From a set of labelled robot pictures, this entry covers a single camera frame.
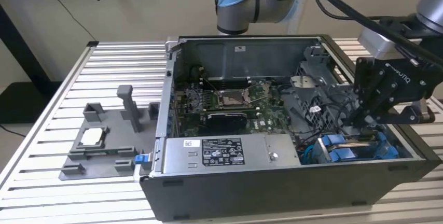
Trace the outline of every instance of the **internal cable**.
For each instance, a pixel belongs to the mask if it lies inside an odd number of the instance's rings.
[[[76,21],[76,23],[80,25],[80,27],[84,29],[84,31],[89,34],[91,38],[93,39],[93,41],[96,41],[95,36],[92,36],[91,32],[88,31],[88,29],[83,26],[83,24],[79,22],[79,20],[75,18],[75,16],[72,15],[71,11],[68,10],[68,8],[65,7],[65,5],[63,4],[61,0],[57,0],[60,5],[63,6],[63,8],[67,10],[69,16],[72,17],[72,19]]]
[[[368,19],[361,13],[359,13],[351,6],[341,0],[328,0],[331,4],[359,24],[367,27],[369,30],[384,36],[395,44],[401,46],[408,52],[424,59],[427,62],[435,64],[439,69],[443,70],[443,59],[432,54],[428,50],[417,46],[408,39],[405,39],[400,34],[391,31],[388,28],[379,25],[375,21]]]

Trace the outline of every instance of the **metal table surface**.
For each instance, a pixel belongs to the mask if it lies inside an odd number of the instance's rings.
[[[335,41],[352,60],[368,55],[356,39]],[[160,223],[132,177],[60,181],[59,173],[85,103],[123,108],[116,88],[132,84],[133,99],[147,107],[149,101],[160,100],[164,65],[164,42],[100,42],[85,49],[0,174],[1,223]],[[443,106],[433,98],[428,105],[436,121],[413,129],[443,158]],[[259,222],[443,223],[443,165],[419,182],[399,185],[373,206],[219,218],[211,223]]]

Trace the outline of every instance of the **motherboard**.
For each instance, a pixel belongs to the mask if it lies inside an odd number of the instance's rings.
[[[271,80],[249,80],[245,86],[217,89],[217,85],[204,81],[176,91],[180,137],[293,133],[277,85]]]

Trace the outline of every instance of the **white wall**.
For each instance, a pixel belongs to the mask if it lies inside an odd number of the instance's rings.
[[[61,0],[100,41],[213,35],[213,0]],[[67,75],[91,37],[56,0],[0,0],[52,79]],[[284,34],[287,24],[255,24],[249,34]],[[0,81],[10,81],[0,74]]]

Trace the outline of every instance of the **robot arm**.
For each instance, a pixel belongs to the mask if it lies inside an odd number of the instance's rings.
[[[416,14],[383,17],[379,23],[340,0],[328,1],[365,27],[359,41],[373,56],[356,62],[359,107],[345,124],[433,122],[425,99],[443,81],[443,0],[421,0]],[[408,41],[413,38],[417,45]],[[412,105],[400,114],[391,110],[405,102]]]

